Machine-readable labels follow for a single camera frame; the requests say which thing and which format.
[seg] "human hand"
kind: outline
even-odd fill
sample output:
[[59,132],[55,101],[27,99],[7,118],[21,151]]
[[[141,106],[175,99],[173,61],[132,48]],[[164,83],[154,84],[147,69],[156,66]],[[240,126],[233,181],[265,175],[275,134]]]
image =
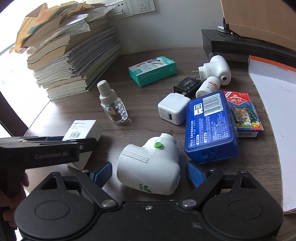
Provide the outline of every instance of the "human hand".
[[26,197],[23,185],[25,187],[29,186],[29,179],[26,173],[24,174],[24,178],[22,180],[22,183],[20,184],[19,192],[15,194],[12,198],[8,198],[3,192],[0,191],[0,207],[10,208],[3,212],[3,219],[4,221],[8,221],[11,227],[15,228],[17,227],[14,220],[15,209]]

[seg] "power socket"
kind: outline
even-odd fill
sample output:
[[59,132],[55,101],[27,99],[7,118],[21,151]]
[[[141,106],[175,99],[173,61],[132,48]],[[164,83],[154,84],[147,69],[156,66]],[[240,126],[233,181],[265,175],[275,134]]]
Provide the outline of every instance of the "power socket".
[[131,0],[131,5],[135,14],[155,11],[153,0]]
[[126,18],[134,16],[131,0],[124,0],[110,4],[110,6],[116,6],[112,11],[116,14],[116,18]]

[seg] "metal bolt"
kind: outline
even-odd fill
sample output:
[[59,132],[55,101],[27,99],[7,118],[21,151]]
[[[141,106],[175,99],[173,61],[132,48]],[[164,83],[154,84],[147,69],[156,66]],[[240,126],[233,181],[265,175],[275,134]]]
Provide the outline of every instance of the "metal bolt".
[[182,205],[184,207],[194,207],[196,205],[196,201],[193,199],[186,199],[182,201]]
[[101,204],[103,207],[114,207],[117,205],[117,203],[112,199],[106,199],[106,200],[102,201]]
[[146,210],[151,210],[151,209],[153,209],[153,206],[152,206],[152,205],[147,205],[147,206],[145,207],[145,209],[146,209]]

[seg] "blue plastic case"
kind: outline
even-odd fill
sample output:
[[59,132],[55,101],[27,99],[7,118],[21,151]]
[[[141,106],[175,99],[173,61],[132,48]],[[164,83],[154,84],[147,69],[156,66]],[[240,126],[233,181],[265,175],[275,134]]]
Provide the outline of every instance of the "blue plastic case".
[[238,134],[223,91],[188,103],[185,152],[197,163],[239,154]]

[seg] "green box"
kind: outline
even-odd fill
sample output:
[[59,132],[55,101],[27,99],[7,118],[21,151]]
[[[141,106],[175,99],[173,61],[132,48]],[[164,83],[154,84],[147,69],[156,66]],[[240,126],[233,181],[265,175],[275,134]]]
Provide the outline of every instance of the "green box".
[[140,86],[177,73],[176,63],[160,56],[128,68],[132,79]]

